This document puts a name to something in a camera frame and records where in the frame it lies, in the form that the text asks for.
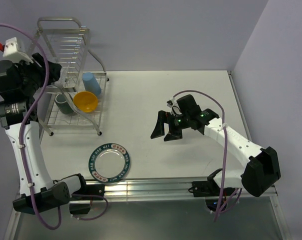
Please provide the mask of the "clear glass cup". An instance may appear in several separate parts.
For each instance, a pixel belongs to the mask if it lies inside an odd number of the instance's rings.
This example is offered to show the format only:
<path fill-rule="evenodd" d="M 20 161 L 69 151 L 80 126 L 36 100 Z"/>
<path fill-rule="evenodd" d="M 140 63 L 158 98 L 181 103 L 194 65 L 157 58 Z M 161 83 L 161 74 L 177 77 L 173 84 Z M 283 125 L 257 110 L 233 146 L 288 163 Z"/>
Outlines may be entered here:
<path fill-rule="evenodd" d="M 69 80 L 69 66 L 62 66 L 60 70 L 60 77 L 59 80 L 55 83 L 60 83 L 61 85 L 65 85 Z"/>

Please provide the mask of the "dark grey mug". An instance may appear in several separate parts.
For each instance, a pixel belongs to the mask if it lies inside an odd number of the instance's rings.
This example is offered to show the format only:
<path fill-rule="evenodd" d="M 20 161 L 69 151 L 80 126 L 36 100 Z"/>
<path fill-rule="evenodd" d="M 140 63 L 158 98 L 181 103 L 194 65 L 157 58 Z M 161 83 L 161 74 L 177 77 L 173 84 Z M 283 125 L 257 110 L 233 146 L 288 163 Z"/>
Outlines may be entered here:
<path fill-rule="evenodd" d="M 66 97 L 62 93 L 56 95 L 54 102 L 62 114 L 69 116 L 73 116 L 76 114 L 74 110 L 70 107 Z"/>

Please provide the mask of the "blue plastic cup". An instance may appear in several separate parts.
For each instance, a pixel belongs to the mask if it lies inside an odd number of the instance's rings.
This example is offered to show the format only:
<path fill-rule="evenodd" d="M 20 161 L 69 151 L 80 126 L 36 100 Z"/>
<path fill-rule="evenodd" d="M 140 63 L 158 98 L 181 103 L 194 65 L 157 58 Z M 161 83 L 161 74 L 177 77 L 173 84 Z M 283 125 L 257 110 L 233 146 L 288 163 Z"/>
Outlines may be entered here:
<path fill-rule="evenodd" d="M 96 97 L 98 97 L 102 93 L 102 89 L 92 72 L 83 73 L 82 81 L 87 92 L 93 93 Z"/>

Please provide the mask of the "yellow plastic bowl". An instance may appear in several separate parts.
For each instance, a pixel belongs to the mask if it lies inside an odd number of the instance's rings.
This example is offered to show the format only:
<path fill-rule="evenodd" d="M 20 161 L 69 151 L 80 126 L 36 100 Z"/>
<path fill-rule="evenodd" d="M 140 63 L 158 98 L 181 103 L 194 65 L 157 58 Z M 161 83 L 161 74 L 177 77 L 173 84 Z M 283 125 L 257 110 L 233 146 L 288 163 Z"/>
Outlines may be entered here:
<path fill-rule="evenodd" d="M 91 113 L 98 106 L 98 98 L 92 92 L 82 91 L 73 97 L 73 103 L 84 113 Z"/>

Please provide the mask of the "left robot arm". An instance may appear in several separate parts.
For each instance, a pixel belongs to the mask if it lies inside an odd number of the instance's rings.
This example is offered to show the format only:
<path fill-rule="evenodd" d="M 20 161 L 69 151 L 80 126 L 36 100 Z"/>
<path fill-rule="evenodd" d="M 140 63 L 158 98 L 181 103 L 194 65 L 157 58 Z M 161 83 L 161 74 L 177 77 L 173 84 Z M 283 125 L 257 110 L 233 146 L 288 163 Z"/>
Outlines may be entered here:
<path fill-rule="evenodd" d="M 89 193 L 80 173 L 54 182 L 41 149 L 34 95 L 45 80 L 59 80 L 61 69 L 58 63 L 45 62 L 39 53 L 32 55 L 31 62 L 0 61 L 0 125 L 11 142 L 18 167 L 20 197 L 12 204 L 20 213 L 41 213 L 68 204 L 72 196 L 82 200 Z"/>

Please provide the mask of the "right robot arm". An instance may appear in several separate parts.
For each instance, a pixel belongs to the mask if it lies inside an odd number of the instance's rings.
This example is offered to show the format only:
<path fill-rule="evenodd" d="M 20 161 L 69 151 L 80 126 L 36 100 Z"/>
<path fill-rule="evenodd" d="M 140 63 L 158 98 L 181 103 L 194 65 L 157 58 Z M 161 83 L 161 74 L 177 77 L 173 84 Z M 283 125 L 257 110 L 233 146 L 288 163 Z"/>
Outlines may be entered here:
<path fill-rule="evenodd" d="M 211 120 L 204 133 L 185 129 L 180 140 L 151 139 L 158 112 L 167 110 L 170 98 L 187 94 L 219 118 Z M 113 143 L 129 154 L 128 180 L 206 177 L 225 167 L 225 173 L 207 183 L 208 191 L 218 195 L 225 187 L 241 186 L 249 158 L 261 153 L 260 146 L 246 139 L 225 70 L 111 71 L 101 131 L 98 135 L 94 129 L 71 127 L 43 136 L 41 149 L 49 175 L 59 180 L 80 173 L 91 180 L 91 154 Z"/>

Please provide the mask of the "metal dish rack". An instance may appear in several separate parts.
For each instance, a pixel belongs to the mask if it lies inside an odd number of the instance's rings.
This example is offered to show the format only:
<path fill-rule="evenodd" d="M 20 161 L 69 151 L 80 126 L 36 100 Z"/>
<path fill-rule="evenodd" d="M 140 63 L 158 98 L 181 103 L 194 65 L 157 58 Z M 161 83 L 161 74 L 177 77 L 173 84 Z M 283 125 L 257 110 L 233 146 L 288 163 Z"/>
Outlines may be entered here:
<path fill-rule="evenodd" d="M 44 16 L 37 20 L 34 38 L 43 46 L 48 60 L 62 67 L 59 81 L 50 84 L 45 90 L 50 96 L 50 102 L 46 115 L 39 118 L 40 126 L 50 136 L 54 134 L 54 129 L 94 129 L 99 136 L 102 135 L 100 124 L 104 105 L 103 93 L 109 77 L 102 60 L 90 47 L 89 28 L 75 17 Z M 72 98 L 85 89 L 82 76 L 87 57 L 93 57 L 97 62 L 98 69 L 92 73 L 103 92 L 98 97 L 97 107 L 89 113 L 83 112 L 72 102 Z M 67 103 L 73 113 L 61 112 L 55 102 L 58 94 L 70 95 Z"/>

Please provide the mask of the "white plate green rim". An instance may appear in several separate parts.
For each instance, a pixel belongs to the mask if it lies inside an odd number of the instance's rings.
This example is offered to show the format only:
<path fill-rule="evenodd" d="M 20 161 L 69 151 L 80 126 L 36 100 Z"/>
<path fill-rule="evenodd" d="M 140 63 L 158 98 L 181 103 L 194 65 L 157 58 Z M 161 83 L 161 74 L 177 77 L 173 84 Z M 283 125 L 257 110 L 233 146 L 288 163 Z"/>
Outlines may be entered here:
<path fill-rule="evenodd" d="M 88 170 L 100 183 L 112 184 L 122 180 L 130 170 L 131 157 L 120 144 L 105 143 L 89 157 Z"/>

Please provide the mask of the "aluminium table edge rail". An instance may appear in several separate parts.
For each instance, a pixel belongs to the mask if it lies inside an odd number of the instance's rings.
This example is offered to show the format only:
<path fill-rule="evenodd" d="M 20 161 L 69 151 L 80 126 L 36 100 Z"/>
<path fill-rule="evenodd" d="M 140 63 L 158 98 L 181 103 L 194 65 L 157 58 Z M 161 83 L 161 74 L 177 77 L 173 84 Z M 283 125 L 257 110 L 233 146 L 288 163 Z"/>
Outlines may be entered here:
<path fill-rule="evenodd" d="M 194 197 L 188 192 L 194 181 L 206 181 L 206 178 L 164 178 L 164 179 L 128 179 L 116 183 L 100 183 L 96 180 L 85 180 L 81 174 L 73 174 L 61 180 L 43 179 L 36 175 L 31 182 L 21 178 L 20 197 L 14 200 L 15 208 L 32 207 L 31 197 L 36 206 L 43 211 L 71 202 L 73 193 L 84 190 L 87 185 L 105 185 L 104 197 L 109 202 L 139 201 L 175 201 L 189 200 Z"/>

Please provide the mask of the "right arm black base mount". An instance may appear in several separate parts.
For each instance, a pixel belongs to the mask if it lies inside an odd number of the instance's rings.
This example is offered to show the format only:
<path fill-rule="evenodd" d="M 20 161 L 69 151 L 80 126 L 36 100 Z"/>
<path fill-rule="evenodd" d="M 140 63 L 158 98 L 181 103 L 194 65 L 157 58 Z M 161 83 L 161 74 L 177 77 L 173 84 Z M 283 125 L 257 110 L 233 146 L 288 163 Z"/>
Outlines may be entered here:
<path fill-rule="evenodd" d="M 216 184 L 216 182 L 214 180 L 193 181 L 191 184 L 192 186 L 188 189 L 188 192 L 193 194 L 193 197 L 195 198 L 209 197 L 209 200 L 205 200 L 206 206 L 210 211 L 215 212 L 218 207 L 218 200 L 220 195 L 220 188 Z M 236 188 L 231 187 L 225 188 L 223 190 L 220 207 L 223 206 L 228 197 L 231 196 L 231 194 L 233 194 L 235 190 Z"/>

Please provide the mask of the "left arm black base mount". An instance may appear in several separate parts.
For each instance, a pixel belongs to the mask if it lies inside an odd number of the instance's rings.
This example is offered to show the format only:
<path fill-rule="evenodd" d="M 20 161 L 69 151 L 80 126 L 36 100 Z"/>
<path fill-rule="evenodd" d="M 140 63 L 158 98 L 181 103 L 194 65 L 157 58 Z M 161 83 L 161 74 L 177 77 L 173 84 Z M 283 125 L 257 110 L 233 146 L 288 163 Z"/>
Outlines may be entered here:
<path fill-rule="evenodd" d="M 109 208 L 109 202 L 104 196 L 105 188 L 104 184 L 89 184 L 84 190 L 73 193 L 69 203 L 71 217 L 78 221 L 93 221 L 102 217 Z M 92 209 L 94 201 L 104 201 L 105 207 L 99 215 L 87 216 Z"/>

